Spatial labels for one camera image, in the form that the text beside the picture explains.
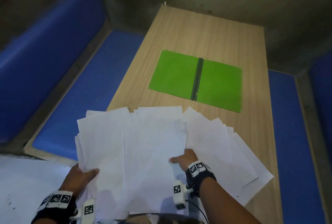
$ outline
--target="green folder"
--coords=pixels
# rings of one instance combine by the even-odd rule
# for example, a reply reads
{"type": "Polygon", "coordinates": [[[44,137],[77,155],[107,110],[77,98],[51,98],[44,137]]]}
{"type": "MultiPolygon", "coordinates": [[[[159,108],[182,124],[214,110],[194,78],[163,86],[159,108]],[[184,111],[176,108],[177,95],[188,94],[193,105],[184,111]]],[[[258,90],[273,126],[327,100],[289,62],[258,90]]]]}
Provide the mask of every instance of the green folder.
{"type": "Polygon", "coordinates": [[[242,70],[163,50],[149,89],[241,112],[242,70]]]}

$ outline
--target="blue seat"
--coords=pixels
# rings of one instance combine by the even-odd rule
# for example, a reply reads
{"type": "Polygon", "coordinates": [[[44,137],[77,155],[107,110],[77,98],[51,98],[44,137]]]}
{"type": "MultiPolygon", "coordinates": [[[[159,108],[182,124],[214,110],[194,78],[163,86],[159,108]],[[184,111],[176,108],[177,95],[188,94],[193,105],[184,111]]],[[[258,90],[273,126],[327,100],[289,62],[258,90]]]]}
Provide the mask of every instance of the blue seat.
{"type": "Polygon", "coordinates": [[[269,82],[284,224],[323,224],[295,78],[270,70],[269,82]]]}
{"type": "Polygon", "coordinates": [[[318,117],[332,163],[332,52],[318,59],[309,71],[318,117]]]}
{"type": "Polygon", "coordinates": [[[0,142],[18,134],[104,21],[102,0],[59,0],[0,53],[0,142]]]}
{"type": "Polygon", "coordinates": [[[87,110],[107,109],[143,39],[112,31],[47,120],[33,147],[77,160],[77,120],[87,110]]]}

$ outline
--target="black wristband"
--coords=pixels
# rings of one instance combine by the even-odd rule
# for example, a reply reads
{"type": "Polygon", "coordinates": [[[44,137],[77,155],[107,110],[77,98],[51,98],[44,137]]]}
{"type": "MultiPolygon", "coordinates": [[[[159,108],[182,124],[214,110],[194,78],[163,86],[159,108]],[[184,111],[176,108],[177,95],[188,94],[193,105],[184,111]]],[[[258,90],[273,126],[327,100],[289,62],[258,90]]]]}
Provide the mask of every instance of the black wristband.
{"type": "Polygon", "coordinates": [[[201,184],[203,180],[205,180],[207,177],[211,177],[215,181],[217,181],[214,174],[209,170],[210,168],[207,165],[199,161],[196,161],[189,165],[188,170],[186,171],[186,177],[187,183],[193,188],[193,193],[191,193],[191,195],[200,197],[201,184]]]}
{"type": "MultiPolygon", "coordinates": [[[[47,202],[47,205],[49,205],[51,200],[52,197],[50,197],[50,200],[47,202]]],[[[69,218],[73,216],[74,211],[76,209],[76,198],[73,196],[70,197],[67,208],[47,207],[47,205],[44,207],[44,209],[41,209],[36,214],[31,224],[35,223],[39,219],[44,219],[44,218],[54,220],[57,224],[69,224],[70,223],[69,218]]]]}

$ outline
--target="wire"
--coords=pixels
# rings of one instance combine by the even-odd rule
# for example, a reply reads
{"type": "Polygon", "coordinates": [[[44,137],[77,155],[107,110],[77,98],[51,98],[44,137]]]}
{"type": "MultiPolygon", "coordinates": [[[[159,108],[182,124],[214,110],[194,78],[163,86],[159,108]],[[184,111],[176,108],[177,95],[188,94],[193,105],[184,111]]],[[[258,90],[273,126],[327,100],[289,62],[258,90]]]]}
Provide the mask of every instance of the wire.
{"type": "Polygon", "coordinates": [[[191,202],[191,201],[189,201],[189,200],[187,200],[187,199],[186,199],[186,201],[189,202],[189,203],[191,203],[191,204],[193,204],[195,207],[197,207],[197,209],[200,210],[201,213],[202,213],[202,215],[204,216],[204,218],[205,218],[207,224],[209,224],[208,218],[205,216],[205,214],[203,213],[203,211],[202,211],[202,210],[201,210],[201,209],[200,209],[195,203],[193,203],[193,202],[191,202]]]}

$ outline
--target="wooden tabletop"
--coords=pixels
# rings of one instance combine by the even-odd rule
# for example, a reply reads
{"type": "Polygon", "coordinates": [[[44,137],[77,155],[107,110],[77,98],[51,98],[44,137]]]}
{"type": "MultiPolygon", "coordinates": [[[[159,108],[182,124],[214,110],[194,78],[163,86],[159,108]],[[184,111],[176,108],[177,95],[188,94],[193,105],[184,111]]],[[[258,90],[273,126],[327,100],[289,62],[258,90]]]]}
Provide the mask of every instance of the wooden tabletop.
{"type": "Polygon", "coordinates": [[[162,6],[107,110],[189,106],[234,127],[274,178],[246,205],[263,224],[282,223],[276,146],[264,41],[259,26],[162,6]],[[202,57],[243,71],[242,112],[149,90],[162,50],[202,57]]]}

